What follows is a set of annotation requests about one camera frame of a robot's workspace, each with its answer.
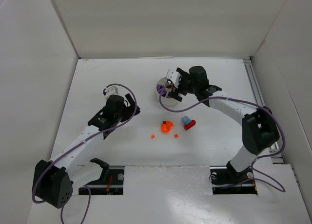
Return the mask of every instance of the white wall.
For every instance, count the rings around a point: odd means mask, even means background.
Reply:
[[[286,0],[55,0],[80,57],[250,56]]]
[[[294,165],[312,217],[312,0],[287,0],[253,58],[266,105],[286,133],[283,153]]]
[[[50,0],[0,0],[0,217],[26,223],[77,56]]]

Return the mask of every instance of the cable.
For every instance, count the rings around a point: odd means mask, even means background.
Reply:
[[[83,222],[84,222],[84,220],[85,220],[85,218],[87,216],[87,213],[88,213],[88,210],[89,210],[89,206],[90,206],[90,202],[91,202],[91,190],[90,190],[90,188],[87,185],[85,185],[83,187],[85,187],[88,190],[89,199],[88,199],[88,204],[87,204],[86,211],[84,212],[84,215],[83,215],[83,218],[82,218],[82,221],[81,221],[80,224],[83,224]],[[64,219],[63,219],[63,212],[64,212],[64,207],[60,211],[60,221],[62,222],[62,224],[65,224]]]
[[[136,114],[136,112],[137,112],[137,101],[136,101],[137,99],[136,99],[135,94],[134,94],[128,87],[126,87],[126,86],[124,86],[124,85],[122,85],[122,84],[113,83],[113,84],[110,84],[110,85],[106,86],[106,88],[109,88],[109,87],[114,86],[114,85],[115,85],[115,86],[121,86],[121,87],[125,88],[125,89],[128,90],[128,91],[131,93],[131,95],[133,96],[133,99],[134,99],[134,102],[135,102],[135,109],[134,109],[134,112],[133,112],[133,114],[131,115],[131,117],[130,117],[127,121],[123,122],[122,124],[120,124],[120,125],[118,125],[118,126],[115,126],[115,127],[109,128],[109,129],[105,129],[105,130],[102,130],[102,131],[99,131],[99,132],[97,132],[97,133],[95,133],[95,134],[89,136],[89,137],[86,138],[84,141],[82,141],[82,142],[80,142],[79,144],[77,144],[76,146],[72,147],[70,150],[68,150],[67,152],[65,152],[64,154],[62,154],[59,158],[57,158],[55,161],[53,161],[53,162],[43,171],[43,173],[39,176],[38,180],[37,180],[36,183],[35,183],[35,186],[34,186],[34,189],[33,189],[33,192],[32,192],[32,200],[33,200],[34,203],[36,203],[36,204],[42,204],[42,203],[45,202],[45,201],[37,201],[37,200],[36,200],[36,198],[35,198],[35,196],[36,196],[36,190],[37,190],[37,188],[38,188],[38,186],[39,186],[41,180],[43,179],[43,177],[45,176],[45,174],[52,168],[52,166],[54,166],[57,162],[59,162],[62,158],[64,158],[64,157],[67,156],[68,154],[70,154],[72,151],[74,151],[74,150],[76,150],[77,148],[79,148],[80,146],[82,146],[82,145],[84,144],[84,142],[87,142],[87,141],[91,140],[92,138],[96,137],[97,135],[102,134],[102,133],[104,133],[104,132],[113,131],[113,130],[115,130],[115,129],[117,129],[117,128],[122,127],[123,125],[125,125],[126,123],[128,123],[128,122],[135,116],[135,114]]]
[[[285,134],[284,134],[284,132],[283,132],[283,130],[282,130],[282,127],[280,126],[278,120],[277,120],[267,109],[265,109],[263,106],[260,106],[260,105],[258,105],[258,104],[253,103],[253,102],[250,102],[250,101],[244,101],[244,100],[239,100],[239,99],[234,99],[234,98],[228,98],[228,97],[224,97],[224,96],[210,96],[210,97],[205,98],[205,99],[203,99],[203,100],[201,100],[201,101],[195,103],[194,105],[192,105],[192,106],[190,106],[190,107],[188,107],[188,108],[185,108],[185,109],[183,109],[183,110],[171,110],[171,109],[167,108],[167,107],[161,102],[161,94],[159,94],[159,103],[161,104],[161,106],[162,106],[165,110],[170,111],[170,112],[174,112],[174,113],[180,113],[180,112],[188,111],[188,110],[194,108],[195,106],[199,105],[200,103],[203,103],[203,102],[205,102],[205,101],[212,100],[212,99],[222,99],[222,100],[229,100],[229,101],[234,101],[234,102],[240,102],[240,103],[252,105],[252,106],[255,106],[255,107],[261,109],[261,110],[264,111],[266,114],[268,114],[268,115],[270,116],[270,118],[275,122],[275,124],[277,125],[277,128],[278,128],[279,132],[281,133],[281,137],[282,137],[282,147],[280,148],[280,150],[279,150],[278,152],[275,152],[275,153],[272,153],[272,154],[267,154],[267,155],[258,156],[258,157],[251,163],[251,168],[252,168],[252,170],[254,170],[254,171],[256,171],[256,172],[258,172],[258,173],[260,173],[260,174],[262,174],[262,175],[264,175],[264,176],[266,176],[266,177],[268,177],[268,178],[270,178],[271,180],[273,180],[274,182],[276,182],[276,183],[281,187],[281,189],[278,188],[278,187],[276,187],[276,186],[274,186],[274,185],[272,185],[272,184],[270,184],[270,183],[268,183],[268,182],[266,182],[265,180],[257,179],[257,178],[246,179],[246,180],[244,180],[244,181],[242,181],[242,182],[240,182],[240,183],[238,183],[238,184],[230,185],[230,186],[225,186],[225,187],[223,187],[223,188],[234,187],[234,186],[243,184],[243,183],[248,182],[248,181],[258,180],[258,181],[264,182],[264,183],[266,183],[266,184],[268,184],[268,185],[274,187],[275,189],[277,189],[277,190],[279,190],[279,191],[281,191],[281,192],[285,192],[285,191],[286,191],[285,188],[284,188],[276,179],[274,179],[273,177],[269,176],[268,174],[265,174],[265,173],[263,173],[263,172],[261,172],[261,171],[259,171],[259,170],[257,170],[257,169],[254,168],[254,164],[255,164],[255,162],[256,162],[258,159],[264,158],[264,157],[276,156],[276,155],[280,154],[280,153],[285,149],[285,145],[286,145]]]

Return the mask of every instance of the purple cable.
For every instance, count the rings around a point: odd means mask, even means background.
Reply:
[[[280,126],[278,120],[277,120],[267,109],[265,109],[264,107],[262,107],[262,106],[260,106],[260,105],[258,105],[258,104],[255,104],[255,103],[250,102],[250,101],[244,101],[244,100],[239,100],[239,99],[234,99],[234,98],[228,98],[228,97],[224,97],[224,96],[211,96],[211,97],[208,97],[208,98],[206,98],[206,99],[203,99],[203,100],[197,102],[196,104],[194,104],[194,105],[192,105],[192,106],[190,106],[190,107],[188,107],[188,108],[185,108],[185,109],[183,109],[183,110],[177,110],[177,111],[176,111],[176,110],[171,110],[171,109],[167,108],[167,107],[161,102],[161,98],[160,98],[160,97],[161,97],[161,96],[159,95],[159,103],[161,104],[161,106],[162,106],[165,110],[170,111],[170,112],[174,112],[174,113],[180,113],[180,112],[188,111],[188,110],[194,108],[195,106],[199,105],[200,103],[203,103],[203,102],[205,102],[205,101],[212,100],[212,99],[229,100],[229,101],[240,102],[240,103],[244,103],[244,104],[248,104],[248,105],[255,106],[255,107],[261,109],[262,111],[264,111],[266,114],[268,114],[268,115],[272,118],[272,120],[273,120],[273,121],[275,122],[275,124],[277,125],[277,128],[279,129],[279,132],[281,133],[282,142],[283,142],[283,143],[282,143],[282,147],[280,148],[280,150],[279,150],[278,152],[275,152],[275,153],[272,153],[272,154],[267,154],[267,155],[258,156],[258,157],[256,158],[256,160],[257,160],[257,159],[260,159],[260,158],[264,158],[264,157],[276,156],[276,155],[280,154],[280,153],[285,149],[285,145],[286,145],[285,134],[284,134],[284,132],[283,132],[283,130],[282,130],[282,127]],[[242,182],[240,182],[240,183],[238,183],[238,184],[230,185],[230,186],[225,186],[225,187],[223,187],[223,188],[235,187],[235,186],[237,186],[237,185],[241,185],[241,184],[243,184],[243,183],[245,183],[245,182],[248,182],[248,181],[251,181],[251,180],[258,180],[258,181],[264,182],[264,183],[266,183],[266,184],[268,184],[268,185],[274,187],[275,189],[277,189],[277,190],[279,190],[279,191],[281,191],[281,192],[285,192],[286,190],[285,190],[285,188],[281,185],[280,182],[278,182],[276,179],[274,179],[273,177],[269,176],[268,174],[265,174],[265,173],[263,173],[263,172],[261,172],[261,171],[259,171],[259,170],[257,170],[257,169],[254,168],[254,164],[255,164],[256,160],[252,162],[251,168],[252,168],[254,171],[256,171],[256,172],[258,172],[258,173],[260,173],[260,174],[262,174],[262,175],[264,175],[264,176],[270,178],[270,179],[273,180],[274,182],[276,182],[276,183],[281,187],[281,189],[278,188],[278,187],[276,187],[276,186],[274,186],[274,185],[272,185],[272,184],[270,184],[270,183],[268,183],[268,182],[265,181],[265,180],[257,179],[257,178],[246,179],[246,180],[244,180],[244,181],[242,181]]]
[[[90,188],[87,185],[85,185],[83,187],[85,187],[88,190],[89,200],[88,200],[86,211],[84,212],[84,215],[83,215],[83,218],[82,218],[82,221],[81,221],[80,224],[83,224],[83,222],[84,222],[84,220],[85,220],[85,218],[87,216],[87,213],[88,213],[88,210],[89,210],[89,206],[90,206],[90,202],[91,202],[91,190],[90,190]],[[60,221],[62,222],[62,224],[65,224],[64,219],[63,219],[63,212],[64,212],[64,207],[60,211]]]
[[[114,84],[110,84],[110,85],[108,85],[108,86],[106,86],[106,87],[108,88],[108,87],[111,87],[111,86],[114,86],[114,85],[115,85],[115,86],[121,86],[121,87],[125,88],[125,89],[128,90],[128,91],[131,93],[131,95],[133,96],[133,99],[134,99],[134,101],[135,101],[135,105],[136,105],[136,106],[135,106],[135,110],[134,110],[133,114],[131,115],[131,117],[130,117],[127,121],[123,122],[122,124],[120,124],[120,125],[118,125],[118,126],[115,126],[115,127],[109,128],[109,129],[105,129],[105,130],[103,130],[103,131],[99,131],[99,132],[97,132],[97,133],[95,133],[95,134],[89,136],[89,137],[86,138],[84,141],[82,141],[82,142],[80,142],[79,144],[77,144],[76,146],[72,147],[70,150],[68,150],[67,152],[65,152],[64,154],[62,154],[58,159],[56,159],[55,161],[53,161],[53,162],[43,171],[43,173],[39,176],[37,182],[35,183],[35,186],[34,186],[34,189],[33,189],[33,192],[32,192],[32,200],[33,200],[34,203],[36,203],[36,204],[42,204],[42,203],[45,202],[45,201],[37,201],[37,200],[36,200],[36,198],[35,198],[35,196],[36,196],[36,190],[37,190],[37,188],[38,188],[38,186],[39,186],[39,183],[41,182],[42,178],[43,178],[43,177],[45,176],[45,174],[52,168],[52,166],[54,166],[57,162],[59,162],[62,158],[64,158],[64,157],[67,156],[68,154],[70,154],[72,151],[74,151],[74,150],[76,150],[77,148],[79,148],[80,146],[82,146],[82,145],[84,144],[84,142],[89,141],[89,140],[91,140],[92,138],[94,138],[94,137],[96,137],[97,135],[102,134],[102,133],[104,133],[104,132],[113,131],[113,130],[115,130],[115,129],[117,129],[117,128],[122,127],[123,125],[125,125],[126,123],[128,123],[128,122],[133,118],[133,116],[136,114],[136,112],[137,112],[137,101],[136,101],[136,100],[137,100],[137,99],[136,99],[135,94],[134,94],[128,87],[126,87],[126,86],[124,86],[124,85],[122,85],[122,84],[114,83]]]

